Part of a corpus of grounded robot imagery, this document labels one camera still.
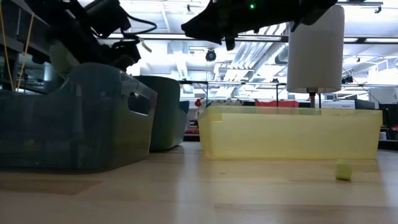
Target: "wooden table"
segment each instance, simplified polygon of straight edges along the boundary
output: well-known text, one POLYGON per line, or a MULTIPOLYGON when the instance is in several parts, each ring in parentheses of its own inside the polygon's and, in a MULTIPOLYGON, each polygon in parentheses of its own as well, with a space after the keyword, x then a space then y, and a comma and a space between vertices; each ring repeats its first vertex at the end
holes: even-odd
POLYGON ((350 161, 212 161, 199 143, 90 175, 0 172, 1 224, 398 223, 398 154, 350 161))

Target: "gray plastic bin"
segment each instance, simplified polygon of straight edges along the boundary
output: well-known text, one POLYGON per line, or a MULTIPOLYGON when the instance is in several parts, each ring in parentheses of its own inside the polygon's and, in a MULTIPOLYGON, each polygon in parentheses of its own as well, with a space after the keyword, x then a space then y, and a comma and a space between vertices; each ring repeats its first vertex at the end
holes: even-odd
POLYGON ((149 153, 157 93, 86 63, 49 95, 0 94, 0 167, 111 169, 149 153))

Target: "small cube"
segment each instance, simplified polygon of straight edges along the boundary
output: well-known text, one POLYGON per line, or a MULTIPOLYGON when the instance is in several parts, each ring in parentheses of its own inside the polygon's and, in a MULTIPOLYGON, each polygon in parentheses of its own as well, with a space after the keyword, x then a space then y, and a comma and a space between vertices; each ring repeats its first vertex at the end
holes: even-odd
POLYGON ((347 161, 339 159, 336 164, 335 175, 338 180, 351 180, 353 170, 347 161))

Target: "red object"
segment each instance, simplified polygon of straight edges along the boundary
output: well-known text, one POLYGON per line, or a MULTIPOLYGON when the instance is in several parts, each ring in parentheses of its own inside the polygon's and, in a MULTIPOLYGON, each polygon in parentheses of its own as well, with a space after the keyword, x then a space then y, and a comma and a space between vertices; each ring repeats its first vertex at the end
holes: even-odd
POLYGON ((195 102, 195 106, 200 107, 201 106, 201 101, 200 99, 197 99, 195 102))
POLYGON ((199 130, 185 130, 185 134, 199 134, 199 130))
MULTIPOLYGON (((254 100, 254 104, 255 104, 255 106, 277 106, 276 100, 271 101, 271 102, 261 102, 258 100, 254 100)), ((299 103, 297 101, 281 100, 281 101, 279 101, 279 106, 280 107, 299 107, 299 103)))

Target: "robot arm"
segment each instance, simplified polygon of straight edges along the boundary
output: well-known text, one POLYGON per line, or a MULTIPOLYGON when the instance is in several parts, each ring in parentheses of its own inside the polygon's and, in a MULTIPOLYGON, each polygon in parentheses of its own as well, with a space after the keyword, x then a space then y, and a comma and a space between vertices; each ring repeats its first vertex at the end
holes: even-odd
POLYGON ((211 0, 199 15, 181 26, 187 37, 234 49, 234 38, 248 30, 293 22, 292 32, 303 23, 314 24, 338 0, 211 0))
MULTIPOLYGON (((138 34, 150 32, 156 24, 130 16, 119 0, 94 0, 82 7, 77 0, 25 0, 29 7, 50 26, 47 37, 59 40, 79 63, 96 62, 121 70, 140 60, 138 34), (129 18, 153 28, 138 33, 124 33, 131 27, 129 18), (120 29, 125 39, 112 46, 101 45, 97 38, 107 38, 120 29)), ((234 38, 248 30, 293 21, 292 31, 300 23, 313 24, 337 0, 210 0, 207 8, 182 25, 185 35, 234 49, 234 38)))
POLYGON ((50 26, 46 35, 59 40, 80 63, 97 62, 125 70, 141 58, 136 44, 136 34, 125 34, 131 27, 129 19, 142 21, 128 15, 118 0, 95 0, 82 7, 77 0, 25 0, 29 7, 50 26), (120 29, 125 38, 112 46, 101 45, 97 38, 106 38, 120 29))

